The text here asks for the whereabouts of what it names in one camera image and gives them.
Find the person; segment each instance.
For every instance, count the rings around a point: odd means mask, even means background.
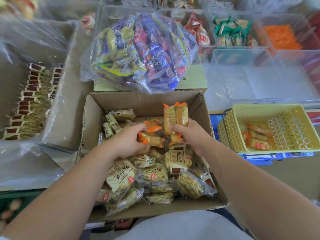
[[[320,208],[212,138],[196,122],[174,125],[209,163],[215,178],[256,239],[320,239]],[[3,231],[10,240],[79,239],[106,173],[118,157],[146,149],[144,124],[122,129],[30,203]],[[204,210],[156,216],[121,236],[133,239],[252,239],[223,216]]]

